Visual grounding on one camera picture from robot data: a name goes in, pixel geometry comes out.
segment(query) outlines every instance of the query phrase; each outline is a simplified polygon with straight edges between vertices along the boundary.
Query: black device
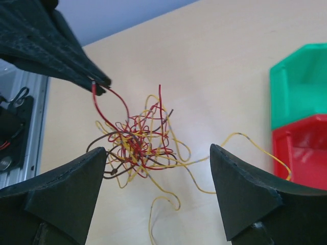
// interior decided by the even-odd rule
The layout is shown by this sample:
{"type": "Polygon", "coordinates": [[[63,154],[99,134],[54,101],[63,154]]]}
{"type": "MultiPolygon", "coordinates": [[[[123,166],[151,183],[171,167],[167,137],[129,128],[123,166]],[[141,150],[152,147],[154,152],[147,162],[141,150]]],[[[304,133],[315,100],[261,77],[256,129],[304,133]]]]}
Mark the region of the black device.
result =
{"type": "MultiPolygon", "coordinates": [[[[0,0],[0,58],[89,91],[92,81],[109,87],[111,79],[87,57],[57,5],[58,0],[0,0]]],[[[97,95],[105,92],[99,85],[97,95]]]]}
{"type": "Polygon", "coordinates": [[[54,170],[0,190],[0,244],[83,245],[106,151],[96,148],[54,170]]]}
{"type": "Polygon", "coordinates": [[[327,244],[327,191],[283,180],[214,144],[210,165],[233,245],[327,244]]]}

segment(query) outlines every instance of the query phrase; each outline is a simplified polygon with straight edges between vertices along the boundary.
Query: metal frame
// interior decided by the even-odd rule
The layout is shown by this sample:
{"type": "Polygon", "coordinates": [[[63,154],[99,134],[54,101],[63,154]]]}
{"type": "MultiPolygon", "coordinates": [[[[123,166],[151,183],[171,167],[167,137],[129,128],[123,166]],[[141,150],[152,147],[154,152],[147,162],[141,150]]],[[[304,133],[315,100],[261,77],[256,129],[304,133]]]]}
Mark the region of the metal frame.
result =
{"type": "Polygon", "coordinates": [[[14,81],[4,85],[7,89],[11,89],[8,99],[14,98],[22,87],[27,86],[30,89],[29,95],[34,98],[34,107],[24,165],[22,168],[15,168],[8,173],[0,174],[0,189],[39,174],[48,102],[48,77],[19,70],[15,66],[0,60],[0,81],[1,76],[10,72],[15,72],[15,78],[14,81]]]}

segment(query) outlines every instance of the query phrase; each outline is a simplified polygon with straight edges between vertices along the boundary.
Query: yellow wire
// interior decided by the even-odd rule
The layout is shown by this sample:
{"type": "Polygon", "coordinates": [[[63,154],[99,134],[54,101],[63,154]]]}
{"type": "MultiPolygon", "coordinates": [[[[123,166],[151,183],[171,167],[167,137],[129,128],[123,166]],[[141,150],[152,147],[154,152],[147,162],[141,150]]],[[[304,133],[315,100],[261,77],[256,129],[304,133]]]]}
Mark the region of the yellow wire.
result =
{"type": "MultiPolygon", "coordinates": [[[[153,121],[154,121],[154,112],[151,111],[151,110],[148,110],[147,109],[147,106],[148,106],[148,100],[153,97],[155,98],[158,102],[159,102],[159,98],[155,95],[149,95],[146,99],[146,105],[145,105],[145,109],[144,111],[139,115],[139,117],[137,118],[137,125],[139,126],[140,130],[138,132],[135,132],[133,133],[136,137],[144,137],[144,138],[147,138],[148,140],[148,150],[147,150],[147,156],[150,155],[151,153],[151,150],[152,150],[152,139],[153,138],[157,138],[157,137],[161,137],[160,135],[153,135],[153,121]],[[141,133],[141,128],[142,128],[142,125],[141,125],[141,117],[146,117],[147,113],[150,113],[152,114],[152,117],[151,118],[147,118],[147,119],[150,119],[150,130],[149,132],[150,133],[147,133],[147,134],[144,134],[144,133],[141,133]]],[[[166,159],[168,161],[173,161],[173,162],[176,162],[177,164],[176,165],[158,165],[158,164],[152,164],[151,167],[160,167],[160,168],[172,168],[172,167],[184,167],[189,175],[191,176],[195,186],[197,187],[198,190],[200,190],[201,192],[203,193],[208,193],[208,194],[216,194],[216,192],[214,191],[205,191],[203,189],[201,189],[199,187],[199,185],[197,184],[192,172],[189,170],[189,168],[187,167],[188,165],[192,165],[194,163],[197,163],[197,162],[202,162],[202,161],[205,161],[207,159],[209,159],[209,156],[208,157],[205,157],[205,158],[202,158],[200,160],[197,160],[197,161],[192,161],[192,162],[189,162],[190,158],[191,158],[191,155],[192,155],[192,152],[191,152],[191,149],[186,145],[184,144],[182,141],[178,140],[175,136],[175,133],[174,131],[172,130],[171,128],[171,123],[170,123],[170,119],[169,119],[169,116],[167,114],[167,111],[165,109],[165,107],[162,105],[162,110],[165,112],[165,114],[167,115],[166,117],[166,120],[167,120],[167,124],[169,126],[169,129],[164,132],[164,129],[162,128],[162,126],[160,125],[160,129],[161,129],[161,133],[163,135],[168,135],[169,133],[171,133],[172,135],[172,139],[173,141],[175,142],[175,146],[176,146],[176,151],[177,151],[177,159],[173,158],[173,157],[167,157],[167,156],[164,156],[164,155],[160,155],[160,153],[162,153],[161,151],[161,147],[157,147],[157,150],[155,152],[155,154],[152,155],[152,157],[155,158],[155,160],[157,161],[158,158],[161,158],[161,159],[166,159]],[[180,148],[179,148],[179,145],[182,145],[185,147],[185,149],[187,150],[188,152],[188,157],[186,159],[184,159],[180,153],[180,148]]],[[[105,123],[105,125],[111,130],[111,131],[114,131],[115,129],[112,128],[108,123],[105,123]]],[[[96,126],[98,127],[98,129],[103,133],[103,134],[107,134],[109,133],[108,130],[106,130],[103,125],[99,122],[99,121],[96,121],[96,126]]],[[[272,154],[268,153],[267,151],[265,151],[264,149],[262,149],[260,146],[258,146],[252,139],[250,139],[246,134],[242,134],[242,133],[238,133],[238,132],[235,132],[235,133],[232,133],[230,134],[225,140],[224,142],[221,144],[221,147],[224,147],[227,142],[234,136],[234,135],[242,135],[244,137],[246,137],[256,148],[258,148],[260,151],[264,152],[265,154],[267,154],[268,156],[272,157],[274,160],[276,160],[277,162],[279,162],[282,166],[284,166],[286,168],[286,170],[288,171],[288,176],[286,178],[286,180],[291,180],[291,177],[292,177],[292,173],[291,173],[291,170],[289,169],[289,167],[287,165],[285,165],[282,161],[280,161],[278,158],[276,158],[275,156],[273,156],[272,154]]],[[[126,137],[117,137],[117,140],[115,142],[113,142],[112,144],[115,146],[115,145],[119,145],[121,147],[123,147],[124,149],[126,149],[126,151],[128,152],[129,156],[132,158],[132,161],[133,163],[137,164],[137,159],[135,158],[134,156],[134,153],[132,152],[132,147],[128,144],[128,140],[133,140],[133,137],[132,136],[126,136],[126,137]]],[[[117,154],[115,154],[115,156],[119,159],[122,159],[122,157],[118,156],[117,154]]],[[[113,164],[114,162],[119,162],[119,160],[115,159],[113,156],[108,156],[108,160],[109,160],[109,164],[112,168],[113,167],[113,164]]],[[[152,211],[153,211],[153,206],[155,204],[155,202],[159,199],[164,199],[166,201],[168,201],[174,208],[175,211],[178,211],[181,207],[181,202],[180,202],[180,199],[179,197],[173,193],[173,192],[170,192],[170,191],[167,191],[167,190],[164,190],[153,178],[152,176],[149,174],[149,171],[144,168],[142,165],[138,165],[136,171],[134,173],[132,173],[132,170],[128,171],[128,179],[127,179],[127,182],[125,183],[125,185],[121,185],[120,184],[120,181],[118,179],[118,177],[116,178],[117,179],[117,182],[118,182],[118,185],[120,188],[124,188],[127,186],[127,184],[129,182],[131,182],[135,177],[136,175],[140,172],[140,171],[143,171],[146,173],[147,177],[149,177],[151,179],[151,181],[158,187],[159,190],[161,190],[162,192],[164,193],[167,193],[167,194],[170,194],[172,196],[174,196],[178,202],[178,206],[176,206],[168,197],[165,197],[165,196],[159,196],[159,197],[156,197],[152,204],[151,204],[151,208],[150,208],[150,217],[149,217],[149,223],[148,223],[148,230],[149,230],[149,236],[150,236],[150,240],[151,240],[151,243],[152,245],[155,245],[155,240],[153,238],[153,235],[152,235],[152,232],[151,232],[151,217],[152,217],[152,211]]]]}

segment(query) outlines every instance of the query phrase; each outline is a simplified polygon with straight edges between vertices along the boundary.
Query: tangled wire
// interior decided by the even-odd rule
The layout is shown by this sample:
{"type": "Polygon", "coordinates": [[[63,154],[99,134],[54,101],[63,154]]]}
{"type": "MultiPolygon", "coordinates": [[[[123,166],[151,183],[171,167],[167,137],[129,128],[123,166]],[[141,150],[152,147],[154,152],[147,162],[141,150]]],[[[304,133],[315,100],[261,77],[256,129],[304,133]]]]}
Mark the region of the tangled wire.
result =
{"type": "MultiPolygon", "coordinates": [[[[104,179],[116,178],[119,187],[124,188],[129,182],[131,182],[135,178],[135,176],[139,175],[142,178],[150,178],[151,181],[162,192],[171,194],[176,198],[177,205],[175,205],[170,199],[165,196],[157,197],[152,202],[148,229],[151,243],[155,244],[151,230],[151,215],[154,203],[158,199],[165,199],[173,205],[173,208],[176,211],[178,211],[181,207],[181,202],[176,194],[164,190],[153,179],[149,171],[164,170],[167,168],[174,167],[184,167],[193,179],[193,182],[195,183],[197,189],[204,193],[216,194],[213,191],[205,191],[201,189],[197,184],[192,172],[188,168],[188,165],[205,161],[209,158],[209,156],[197,161],[190,162],[192,156],[191,150],[186,144],[176,138],[176,135],[170,123],[170,116],[172,115],[173,110],[168,113],[164,105],[162,104],[160,85],[158,91],[159,96],[157,97],[155,95],[149,95],[145,102],[144,111],[136,116],[130,116],[125,101],[116,92],[114,92],[110,88],[107,89],[113,94],[115,94],[123,102],[127,112],[127,119],[124,123],[116,122],[115,124],[112,124],[103,115],[97,103],[96,84],[93,83],[93,102],[96,110],[104,120],[107,129],[99,121],[96,121],[96,126],[103,133],[103,135],[91,142],[91,144],[87,147],[86,151],[88,152],[91,146],[97,141],[107,138],[107,141],[112,144],[112,148],[108,149],[107,151],[107,166],[110,166],[111,169],[105,170],[103,177],[104,179]],[[149,106],[148,104],[151,98],[155,99],[156,102],[149,106]],[[169,146],[171,141],[173,141],[175,144],[176,152],[172,150],[169,146]],[[182,157],[180,152],[180,146],[183,146],[188,152],[188,156],[186,158],[182,157]],[[121,185],[118,176],[124,173],[127,173],[128,179],[125,185],[121,185]]],[[[245,134],[230,134],[228,138],[221,144],[221,147],[223,147],[234,135],[245,136],[255,147],[257,147],[259,150],[278,161],[280,164],[282,164],[289,173],[287,180],[291,179],[291,171],[283,162],[281,162],[279,159],[260,148],[253,140],[251,140],[245,134]]]]}

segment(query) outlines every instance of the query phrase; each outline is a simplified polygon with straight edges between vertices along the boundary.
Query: wall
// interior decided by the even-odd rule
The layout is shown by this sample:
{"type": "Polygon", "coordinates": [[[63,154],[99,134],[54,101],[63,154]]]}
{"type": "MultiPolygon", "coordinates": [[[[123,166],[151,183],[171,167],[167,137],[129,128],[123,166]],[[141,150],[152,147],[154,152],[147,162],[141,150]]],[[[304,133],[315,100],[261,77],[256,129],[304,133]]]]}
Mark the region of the wall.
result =
{"type": "Polygon", "coordinates": [[[61,0],[58,10],[87,45],[196,0],[61,0]]]}

